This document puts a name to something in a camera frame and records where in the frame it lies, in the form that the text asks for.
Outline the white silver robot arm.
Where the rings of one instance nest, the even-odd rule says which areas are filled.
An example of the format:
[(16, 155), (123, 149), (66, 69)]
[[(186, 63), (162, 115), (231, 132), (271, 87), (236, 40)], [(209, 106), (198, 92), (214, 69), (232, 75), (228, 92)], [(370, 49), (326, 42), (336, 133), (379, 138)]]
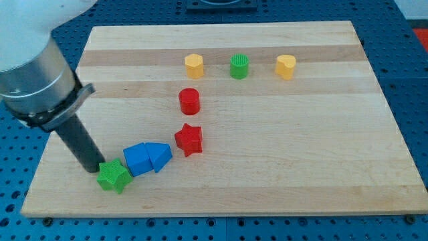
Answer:
[(94, 87), (82, 86), (51, 33), (95, 3), (1, 0), (1, 98), (23, 124), (51, 132), (79, 123)]

